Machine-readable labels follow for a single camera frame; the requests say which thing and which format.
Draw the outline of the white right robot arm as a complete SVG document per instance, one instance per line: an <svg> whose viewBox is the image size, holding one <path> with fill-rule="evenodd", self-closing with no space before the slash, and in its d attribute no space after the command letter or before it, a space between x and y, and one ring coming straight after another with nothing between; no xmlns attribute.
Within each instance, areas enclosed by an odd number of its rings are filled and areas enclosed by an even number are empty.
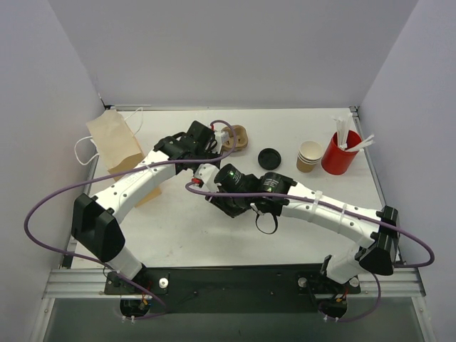
<svg viewBox="0 0 456 342"><path fill-rule="evenodd" d="M316 224L353 241L354 246L345 254L324 259L321 273L332 281L344 284L367 272L381 276L394 272L396 209L356 207L279 173L245 175L231 164L222 168L203 164L195 177L210 191L207 201L230 217L252 209L257 215L271 214L274 219L284 216Z"/></svg>

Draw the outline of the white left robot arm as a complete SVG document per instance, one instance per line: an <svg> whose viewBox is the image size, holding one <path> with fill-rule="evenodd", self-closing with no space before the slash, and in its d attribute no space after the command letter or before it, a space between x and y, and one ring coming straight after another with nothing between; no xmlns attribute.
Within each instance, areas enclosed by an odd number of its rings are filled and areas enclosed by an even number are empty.
<svg viewBox="0 0 456 342"><path fill-rule="evenodd" d="M197 170L190 160L221 155L229 133L214 131L194 121L187 132L167 136L136 165L138 172L121 177L111 187L89 197L80 195L74 202L71 235L97 260L122 274L120 283L130 293L144 289L143 264L125 245L120 223L146 195L183 170Z"/></svg>

